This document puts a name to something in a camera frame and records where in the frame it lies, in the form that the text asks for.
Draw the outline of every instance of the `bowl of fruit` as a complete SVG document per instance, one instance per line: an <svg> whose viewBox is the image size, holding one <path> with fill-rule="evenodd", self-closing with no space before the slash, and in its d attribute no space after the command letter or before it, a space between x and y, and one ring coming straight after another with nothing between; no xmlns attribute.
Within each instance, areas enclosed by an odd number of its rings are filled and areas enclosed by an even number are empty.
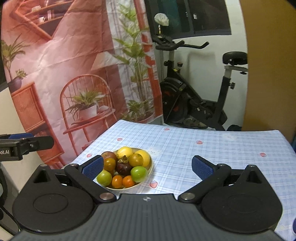
<svg viewBox="0 0 296 241"><path fill-rule="evenodd" d="M144 182L151 174L153 162L145 150L124 146L114 152L105 151L104 169L96 177L107 189L130 189Z"/></svg>

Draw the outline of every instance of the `diamond-shaped shelf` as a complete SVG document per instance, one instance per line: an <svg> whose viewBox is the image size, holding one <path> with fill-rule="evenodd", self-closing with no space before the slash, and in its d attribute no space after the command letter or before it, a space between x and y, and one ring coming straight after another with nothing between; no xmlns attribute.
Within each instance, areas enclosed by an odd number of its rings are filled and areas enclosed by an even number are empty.
<svg viewBox="0 0 296 241"><path fill-rule="evenodd" d="M51 40L74 0L21 0L11 17L45 40Z"/></svg>

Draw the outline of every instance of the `white flower pot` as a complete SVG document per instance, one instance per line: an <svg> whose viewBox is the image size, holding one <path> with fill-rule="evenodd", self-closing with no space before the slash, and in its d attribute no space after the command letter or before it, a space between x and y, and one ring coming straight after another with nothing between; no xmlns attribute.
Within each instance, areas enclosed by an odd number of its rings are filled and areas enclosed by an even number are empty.
<svg viewBox="0 0 296 241"><path fill-rule="evenodd" d="M93 118L96 116L96 105L89 107L85 110L79 111L80 118L83 118L84 120L88 120L90 118Z"/></svg>

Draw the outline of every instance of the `bowl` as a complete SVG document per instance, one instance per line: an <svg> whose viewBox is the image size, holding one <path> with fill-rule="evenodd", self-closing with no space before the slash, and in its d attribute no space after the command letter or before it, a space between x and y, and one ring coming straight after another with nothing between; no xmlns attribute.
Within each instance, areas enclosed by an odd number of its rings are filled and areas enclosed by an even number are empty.
<svg viewBox="0 0 296 241"><path fill-rule="evenodd" d="M141 150L141 149L139 149L139 148L133 148L133 147L131 147L131 149L133 150L133 153L135 153L135 152L138 151L138 150ZM147 177L145 178L145 180L144 180L143 182L145 182L145 181L147 180L147 178L150 176L150 174L151 174L151 172L152 172L152 169L153 169L153 161L152 161L151 157L150 157L150 163L149 163L149 165L148 165L147 167L145 167L145 168L146 168L147 171L148 171L148 175L147 175ZM128 190L128 189L131 189L131 188L134 188L134 187L138 186L138 185L141 184L141 183L142 183L142 182L140 182L140 183L136 183L136 185L134 185L134 186L132 186L132 187L129 187L129 188L112 188L112 187L110 187L111 185L109 185L109 186L105 186L105 188L110 189L110 190L114 190L114 191L118 191L118 190Z"/></svg>

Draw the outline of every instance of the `white plastic bag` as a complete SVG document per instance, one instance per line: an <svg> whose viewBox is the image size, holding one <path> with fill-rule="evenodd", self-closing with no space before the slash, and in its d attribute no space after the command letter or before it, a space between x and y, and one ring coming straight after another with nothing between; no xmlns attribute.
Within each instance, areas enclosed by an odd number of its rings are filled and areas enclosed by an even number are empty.
<svg viewBox="0 0 296 241"><path fill-rule="evenodd" d="M160 24L161 26L168 26L169 25L169 19L164 13L158 13L154 16L155 22Z"/></svg>

